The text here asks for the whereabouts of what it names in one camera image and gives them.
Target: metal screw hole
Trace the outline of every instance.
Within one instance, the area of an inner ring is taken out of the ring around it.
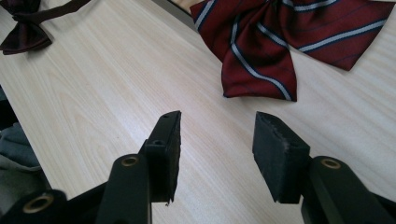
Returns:
[[[341,168],[341,164],[338,161],[332,159],[323,159],[321,160],[321,163],[330,169],[336,170]]]
[[[53,195],[45,194],[34,198],[23,207],[23,212],[33,214],[40,212],[50,206],[53,202]]]
[[[133,166],[139,162],[139,159],[136,157],[128,157],[121,161],[123,166]]]
[[[153,141],[152,143],[153,143],[154,145],[157,145],[157,146],[162,146],[162,145],[164,145],[163,141],[160,141],[160,140],[155,140],[155,141]]]

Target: red striped bow tie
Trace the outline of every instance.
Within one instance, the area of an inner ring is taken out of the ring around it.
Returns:
[[[47,34],[39,27],[43,21],[61,17],[79,10],[91,0],[72,0],[61,7],[38,11],[40,0],[2,0],[0,6],[5,8],[17,21],[0,50],[3,54],[16,54],[29,50],[43,49],[50,45]]]
[[[225,97],[297,101],[289,46],[350,70],[393,6],[368,0],[206,0],[192,6],[191,15],[223,62]]]

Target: light wood grain surface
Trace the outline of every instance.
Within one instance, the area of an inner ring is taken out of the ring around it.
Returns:
[[[183,8],[186,12],[190,12],[190,7],[193,5],[202,2],[203,0],[171,0],[174,2],[176,5],[180,6]]]
[[[0,9],[0,39],[14,25]],[[350,72],[293,50],[297,103],[223,98],[221,63],[148,0],[92,0],[43,27],[53,44],[1,55],[0,84],[49,182],[69,198],[106,181],[161,114],[181,110],[176,201],[154,204],[154,223],[303,223],[300,205],[272,201],[253,160],[256,111],[279,116],[312,156],[346,162],[368,189],[396,201],[395,12]]]

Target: bow tie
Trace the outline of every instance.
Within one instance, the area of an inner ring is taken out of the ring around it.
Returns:
[[[0,1],[0,5],[18,22],[0,45],[0,50],[3,51],[3,54],[8,55],[43,49],[52,41],[39,27],[39,24],[67,13],[76,12],[88,2],[90,0],[72,0],[60,7],[38,11],[40,0]]]
[[[225,97],[297,101],[289,46],[350,70],[393,6],[368,0],[205,0],[191,7],[191,15],[223,63]]]

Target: blue stripe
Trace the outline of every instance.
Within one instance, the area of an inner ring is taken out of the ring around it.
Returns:
[[[233,82],[233,80],[232,80],[229,76],[225,75],[225,74],[224,74],[224,71],[222,71],[222,70],[221,70],[221,77],[224,78],[224,79],[227,79],[228,81]],[[239,85],[241,85],[241,86],[243,86],[245,89],[247,89],[247,91],[248,91],[249,93],[252,92],[255,96],[259,96],[259,94],[256,93],[256,92],[255,92],[253,89],[251,89],[249,86],[247,86],[247,85],[245,85],[245,84],[243,84],[243,83],[239,83]],[[225,92],[223,93],[223,96],[226,97],[226,98],[230,98],[230,96],[226,95]]]
[[[244,68],[253,76],[261,80],[269,81],[272,84],[274,84],[283,94],[286,100],[291,101],[291,97],[287,89],[283,86],[281,82],[278,80],[272,78],[272,77],[267,77],[262,74],[260,74],[258,71],[256,71],[249,63],[248,61],[244,58],[244,56],[241,53],[241,50],[236,46],[235,44],[235,39],[236,39],[236,34],[238,32],[238,23],[239,23],[240,15],[236,16],[235,21],[233,23],[233,29],[232,29],[232,34],[231,34],[231,50],[233,52],[233,55],[239,60],[239,62],[244,66]]]
[[[366,4],[364,4],[364,5],[362,5],[362,6],[360,6],[360,7],[357,7],[357,8],[355,8],[355,9],[353,9],[352,11],[349,11],[347,14],[345,14],[344,16],[342,16],[342,17],[340,17],[340,18],[337,18],[336,20],[334,20],[334,21],[329,21],[329,22],[327,22],[327,23],[323,23],[323,24],[321,24],[321,25],[319,25],[319,26],[317,26],[317,27],[310,27],[310,28],[307,28],[307,29],[296,29],[295,27],[289,27],[289,26],[284,26],[284,27],[282,27],[282,29],[283,30],[292,30],[292,31],[296,31],[296,32],[310,32],[310,31],[316,31],[316,30],[318,30],[318,29],[320,29],[320,28],[323,28],[323,27],[325,27],[325,26],[327,26],[327,25],[330,25],[330,24],[332,24],[332,23],[335,23],[335,22],[338,22],[338,21],[341,21],[343,18],[345,18],[345,17],[348,17],[348,16],[350,16],[351,14],[353,14],[353,13],[355,13],[356,11],[358,11],[358,10],[360,10],[360,9],[362,9],[363,7],[369,7],[371,4],[373,4],[375,1],[372,1],[372,2],[368,2],[368,3],[366,3]]]
[[[257,28],[259,28],[259,31],[263,35],[268,36],[272,41],[274,41],[279,46],[284,47],[286,49],[289,48],[288,43],[281,36],[277,35],[275,32],[270,30],[268,27],[262,25],[260,22],[257,22]]]
[[[324,1],[317,1],[312,4],[300,4],[300,5],[295,5],[291,0],[282,0],[283,5],[293,8],[294,11],[297,12],[308,12],[312,11],[321,7],[328,7],[331,6],[340,0],[324,0]]]
[[[217,0],[210,0],[206,3],[206,5],[202,8],[200,13],[197,16],[195,23],[196,29],[199,31],[204,24],[207,16],[210,14],[210,11],[213,9],[213,6],[217,3]]]
[[[333,66],[336,66],[338,63],[340,63],[341,61],[344,61],[344,60],[346,60],[346,59],[350,59],[350,58],[359,58],[361,56],[361,53],[360,54],[351,54],[351,55],[347,55],[346,57],[344,57],[344,58],[342,58],[342,59],[337,59],[336,61],[334,61],[334,62],[331,62],[331,63],[329,63],[329,64],[331,64],[331,65],[333,65]]]
[[[320,40],[317,43],[314,44],[309,44],[303,47],[299,48],[299,51],[301,52],[309,52],[309,51],[313,51],[313,50],[317,50],[317,49],[321,49],[323,47],[326,47],[330,44],[334,44],[337,43],[339,41],[354,37],[354,36],[358,36],[358,35],[363,35],[365,33],[368,33],[370,31],[376,30],[376,29],[381,29],[382,26],[384,26],[385,22],[387,20],[381,20],[381,21],[375,21],[373,23],[370,23],[368,25],[362,26],[358,29],[354,29],[354,30],[350,30],[347,32],[343,32],[340,33],[338,35],[333,35],[330,36],[326,39]]]

